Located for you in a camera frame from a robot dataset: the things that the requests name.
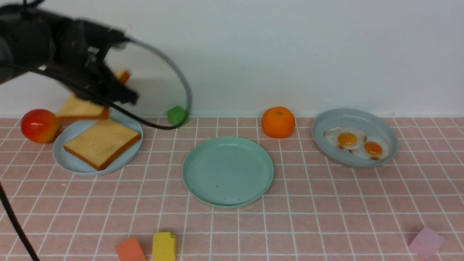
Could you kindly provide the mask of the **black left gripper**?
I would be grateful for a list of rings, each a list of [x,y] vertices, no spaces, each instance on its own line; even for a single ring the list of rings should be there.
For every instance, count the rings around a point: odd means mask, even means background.
[[[111,48],[128,42],[123,31],[89,20],[74,20],[61,29],[57,41],[56,69],[74,84],[71,91],[76,96],[101,105],[137,103],[139,94],[121,83],[105,62]]]

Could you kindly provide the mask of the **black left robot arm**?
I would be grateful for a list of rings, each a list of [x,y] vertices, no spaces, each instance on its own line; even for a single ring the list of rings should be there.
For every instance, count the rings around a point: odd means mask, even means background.
[[[54,79],[98,105],[136,104],[139,94],[105,62],[129,41],[109,25],[39,8],[40,1],[1,5],[1,83],[31,72]]]

